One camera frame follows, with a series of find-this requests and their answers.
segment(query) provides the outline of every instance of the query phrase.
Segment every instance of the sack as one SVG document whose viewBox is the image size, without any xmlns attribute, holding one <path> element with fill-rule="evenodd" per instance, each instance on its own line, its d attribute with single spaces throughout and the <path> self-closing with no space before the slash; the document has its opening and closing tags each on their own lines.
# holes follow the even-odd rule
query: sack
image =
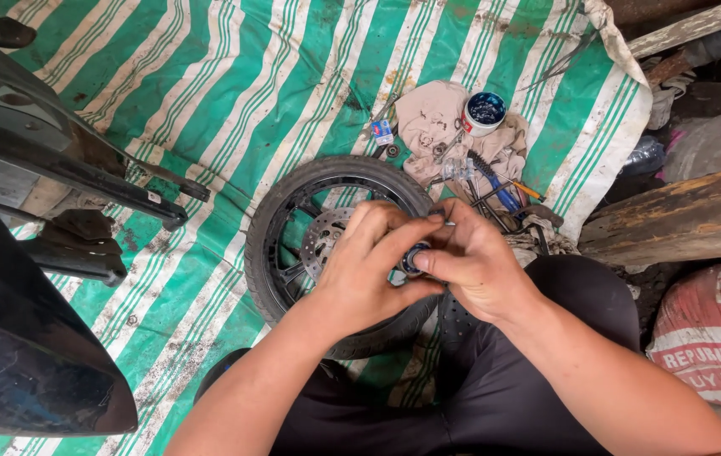
<svg viewBox="0 0 721 456">
<path fill-rule="evenodd" d="M 668 290 L 648 357 L 721 405 L 721 264 Z"/>
</svg>

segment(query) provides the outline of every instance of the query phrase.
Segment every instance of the brake disc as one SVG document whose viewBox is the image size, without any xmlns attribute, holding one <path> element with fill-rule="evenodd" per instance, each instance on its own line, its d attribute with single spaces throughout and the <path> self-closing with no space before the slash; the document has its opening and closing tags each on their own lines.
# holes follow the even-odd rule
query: brake disc
<svg viewBox="0 0 721 456">
<path fill-rule="evenodd" d="M 305 237 L 301 240 L 301 263 L 313 282 L 318 283 L 326 260 L 344 234 L 353 212 L 355 208 L 329 209 L 307 226 Z"/>
</svg>

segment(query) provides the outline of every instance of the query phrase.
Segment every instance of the tire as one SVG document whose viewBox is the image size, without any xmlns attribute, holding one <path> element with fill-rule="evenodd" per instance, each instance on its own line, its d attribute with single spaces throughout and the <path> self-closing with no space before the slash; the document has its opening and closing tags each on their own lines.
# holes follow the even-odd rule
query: tire
<svg viewBox="0 0 721 456">
<path fill-rule="evenodd" d="M 281 320 L 287 312 L 283 299 L 274 288 L 270 279 L 270 271 L 264 261 L 265 249 L 270 248 L 271 243 L 275 245 L 275 240 L 268 239 L 266 236 L 271 228 L 274 214 L 282 209 L 281 206 L 294 192 L 307 186 L 308 183 L 317 181 L 324 176 L 346 174 L 384 181 L 389 188 L 398 192 L 406 200 L 408 207 L 404 210 L 414 217 L 425 215 L 434 203 L 428 193 L 411 176 L 384 161 L 371 157 L 343 155 L 313 160 L 299 166 L 278 181 L 254 212 L 245 240 L 244 253 L 245 279 L 248 283 L 248 290 L 257 309 L 271 327 L 275 326 L 276 322 Z M 342 339 L 326 353 L 325 357 L 331 359 L 368 358 L 403 346 L 417 335 L 441 297 L 441 295 L 436 295 L 420 299 L 406 307 L 398 315 Z"/>
</svg>

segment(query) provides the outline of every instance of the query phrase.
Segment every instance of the wheel spoke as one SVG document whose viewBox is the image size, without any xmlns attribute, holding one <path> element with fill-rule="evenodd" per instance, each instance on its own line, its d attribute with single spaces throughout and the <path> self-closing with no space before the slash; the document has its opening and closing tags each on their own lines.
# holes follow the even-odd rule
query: wheel spoke
<svg viewBox="0 0 721 456">
<path fill-rule="evenodd" d="M 312 218 L 318 217 L 321 215 L 321 208 L 313 204 L 313 201 L 309 199 L 309 197 L 305 196 L 301 201 L 299 201 L 295 205 L 296 209 L 299 209 L 301 212 L 306 213 L 307 215 L 311 216 Z"/>
<path fill-rule="evenodd" d="M 278 271 L 279 276 L 285 281 L 285 285 L 288 285 L 293 279 L 305 272 L 305 264 L 299 261 L 287 269 L 278 269 Z"/>
</svg>

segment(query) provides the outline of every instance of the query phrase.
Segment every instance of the wooden plank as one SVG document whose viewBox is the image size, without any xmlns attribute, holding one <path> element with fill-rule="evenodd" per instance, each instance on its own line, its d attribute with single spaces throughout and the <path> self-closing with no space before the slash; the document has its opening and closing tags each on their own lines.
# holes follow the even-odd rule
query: wooden plank
<svg viewBox="0 0 721 456">
<path fill-rule="evenodd" d="M 622 265 L 721 257 L 721 172 L 601 209 L 583 227 L 578 249 Z"/>
<path fill-rule="evenodd" d="M 648 35 L 639 36 L 628 43 L 628 48 L 630 53 L 639 59 L 719 30 L 721 30 L 721 5 L 680 20 L 676 24 L 660 28 Z"/>
</svg>

